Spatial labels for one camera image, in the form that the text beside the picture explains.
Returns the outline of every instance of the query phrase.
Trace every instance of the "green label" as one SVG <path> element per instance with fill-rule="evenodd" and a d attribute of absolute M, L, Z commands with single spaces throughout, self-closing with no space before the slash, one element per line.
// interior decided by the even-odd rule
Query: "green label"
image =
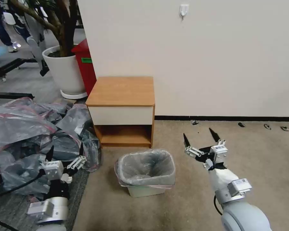
<path fill-rule="evenodd" d="M 81 58 L 81 62 L 83 62 L 83 63 L 92 63 L 92 59 L 91 58 Z"/>

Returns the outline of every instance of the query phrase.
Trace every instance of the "wooden nightstand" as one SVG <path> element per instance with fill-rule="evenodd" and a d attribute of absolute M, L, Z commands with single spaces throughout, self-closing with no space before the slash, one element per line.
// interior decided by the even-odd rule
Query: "wooden nightstand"
<path fill-rule="evenodd" d="M 152 147 L 153 77 L 99 77 L 86 105 L 102 146 Z"/>

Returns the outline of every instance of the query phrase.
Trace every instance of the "potted plant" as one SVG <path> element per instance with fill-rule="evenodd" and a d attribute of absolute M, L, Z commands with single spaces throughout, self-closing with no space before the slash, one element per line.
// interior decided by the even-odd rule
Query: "potted plant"
<path fill-rule="evenodd" d="M 44 28 L 51 30 L 58 40 L 58 46 L 44 50 L 42 55 L 62 96 L 69 99 L 87 96 L 76 57 L 72 53 L 77 22 L 77 0 L 10 1 Z"/>

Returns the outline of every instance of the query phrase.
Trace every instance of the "plastic bag pile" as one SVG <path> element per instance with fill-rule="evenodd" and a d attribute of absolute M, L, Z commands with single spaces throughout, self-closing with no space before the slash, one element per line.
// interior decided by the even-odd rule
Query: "plastic bag pile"
<path fill-rule="evenodd" d="M 101 162 L 99 140 L 88 131 L 90 115 L 84 104 L 36 104 L 20 98 L 0 106 L 0 174 L 4 188 L 12 189 L 35 177 L 40 162 L 54 145 L 53 159 L 72 161 L 83 142 L 88 161 L 84 169 L 93 172 Z M 23 195 L 47 193 L 47 179 L 18 190 Z"/>

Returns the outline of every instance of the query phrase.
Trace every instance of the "red trash bin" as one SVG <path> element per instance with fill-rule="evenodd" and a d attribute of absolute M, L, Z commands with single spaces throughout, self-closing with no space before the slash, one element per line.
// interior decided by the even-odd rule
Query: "red trash bin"
<path fill-rule="evenodd" d="M 93 63 L 87 43 L 87 39 L 79 43 L 72 49 L 75 53 L 81 76 L 83 78 L 84 87 L 89 96 L 94 84 L 96 83 L 96 76 L 93 68 Z"/>

